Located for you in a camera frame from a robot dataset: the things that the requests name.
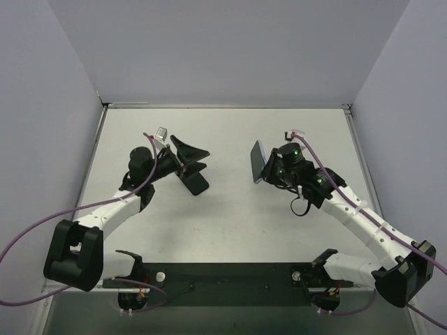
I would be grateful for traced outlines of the black phone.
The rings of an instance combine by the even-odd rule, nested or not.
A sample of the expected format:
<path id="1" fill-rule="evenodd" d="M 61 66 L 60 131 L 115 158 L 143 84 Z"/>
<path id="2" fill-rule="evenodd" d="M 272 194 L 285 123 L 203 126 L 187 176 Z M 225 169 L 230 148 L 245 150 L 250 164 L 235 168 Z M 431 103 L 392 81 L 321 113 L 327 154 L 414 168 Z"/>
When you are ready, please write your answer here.
<path id="1" fill-rule="evenodd" d="M 181 181 L 194 196 L 200 195 L 210 187 L 208 181 L 199 172 L 185 173 Z"/>

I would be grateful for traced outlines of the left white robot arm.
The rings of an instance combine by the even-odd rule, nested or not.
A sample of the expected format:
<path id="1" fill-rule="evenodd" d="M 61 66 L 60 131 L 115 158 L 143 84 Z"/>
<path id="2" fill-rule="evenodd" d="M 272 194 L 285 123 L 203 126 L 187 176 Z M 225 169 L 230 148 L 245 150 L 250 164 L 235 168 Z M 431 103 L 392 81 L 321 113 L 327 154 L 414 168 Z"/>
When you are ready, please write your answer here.
<path id="1" fill-rule="evenodd" d="M 185 144 L 177 137 L 164 144 L 149 137 L 151 149 L 136 147 L 129 154 L 128 171 L 113 198 L 96 205 L 93 212 L 74 221 L 60 221 L 53 232 L 43 274 L 65 285 L 88 292 L 101 280 L 119 278 L 135 287 L 145 278 L 142 257 L 124 250 L 105 252 L 106 239 L 130 217 L 150 204 L 154 182 L 175 174 L 192 195 L 209 187 L 201 171 L 210 153 Z"/>

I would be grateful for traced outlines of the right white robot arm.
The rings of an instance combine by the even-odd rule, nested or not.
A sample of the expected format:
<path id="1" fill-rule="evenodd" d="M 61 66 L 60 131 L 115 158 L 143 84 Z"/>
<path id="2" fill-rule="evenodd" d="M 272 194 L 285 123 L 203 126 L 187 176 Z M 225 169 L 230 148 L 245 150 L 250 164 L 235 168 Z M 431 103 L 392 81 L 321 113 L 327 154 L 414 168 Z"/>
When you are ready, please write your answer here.
<path id="1" fill-rule="evenodd" d="M 373 253 L 375 258 L 368 260 L 336 250 L 324 252 L 314 264 L 330 279 L 375 288 L 400 308 L 431 279 L 436 248 L 427 240 L 417 242 L 396 230 L 338 174 L 308 161 L 298 143 L 272 149 L 261 176 L 274 186 L 300 191 L 310 205 L 338 220 Z"/>

